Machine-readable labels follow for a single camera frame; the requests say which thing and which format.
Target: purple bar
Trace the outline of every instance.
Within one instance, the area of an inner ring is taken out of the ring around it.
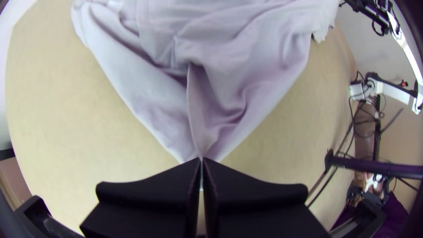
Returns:
[[[391,164],[377,161],[346,159],[329,156],[329,165],[343,167],[346,169],[370,172],[374,174],[399,177],[406,179],[423,179],[423,166]]]

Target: white robotic arm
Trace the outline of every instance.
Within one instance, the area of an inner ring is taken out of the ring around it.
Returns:
[[[368,97],[374,97],[377,94],[384,94],[406,105],[410,105],[411,110],[415,114],[420,114],[423,105],[423,77],[417,61],[405,39],[405,35],[398,25],[396,17],[392,15],[389,10],[387,10],[389,9],[387,6],[388,5],[379,6],[377,9],[385,10],[385,16],[387,16],[389,20],[389,31],[394,40],[403,49],[413,69],[414,75],[416,77],[414,90],[407,90],[389,81],[385,81],[381,79],[376,73],[368,73],[366,75],[365,82],[354,83],[350,86],[350,94],[354,100],[363,100],[367,99]]]

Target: beige floor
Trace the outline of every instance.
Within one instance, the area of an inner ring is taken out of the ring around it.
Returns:
[[[15,27],[6,106],[28,187],[56,219],[78,230],[97,203],[97,183],[143,179],[177,162],[131,115],[79,42],[71,2],[39,0]],[[331,30],[322,44],[312,42],[308,66],[295,85],[222,163],[265,181],[311,188],[327,149],[338,147],[350,121],[353,76],[355,63],[339,30]],[[311,208],[327,229],[344,206],[352,174],[338,170]],[[199,221],[202,232],[202,209]]]

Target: white wall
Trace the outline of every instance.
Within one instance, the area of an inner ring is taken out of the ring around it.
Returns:
[[[5,71],[13,26],[36,0],[9,0],[0,14],[0,150],[11,147],[5,108]]]
[[[417,46],[404,17],[395,6],[395,13],[420,70],[423,69]],[[343,31],[352,53],[356,59],[358,69],[366,74],[374,71],[385,80],[400,82],[400,79],[414,85],[415,76],[402,49],[392,36],[380,37],[373,32],[371,20],[361,13],[355,13],[350,6],[344,5],[338,11],[338,27]],[[382,135],[380,156],[395,163],[423,165],[423,115],[415,115],[411,107],[387,98],[385,109],[386,118],[382,126],[400,109],[402,114],[395,123]],[[419,181],[412,181],[418,186]],[[395,194],[401,203],[410,210],[416,193],[403,183],[398,182]]]

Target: purple cloth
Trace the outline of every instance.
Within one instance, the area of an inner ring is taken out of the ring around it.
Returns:
[[[342,225],[352,218],[355,207],[346,206],[336,221],[334,228]],[[408,212],[398,201],[393,192],[389,194],[387,203],[381,208],[386,214],[386,219],[375,233],[373,238],[395,238],[399,235],[408,218]]]

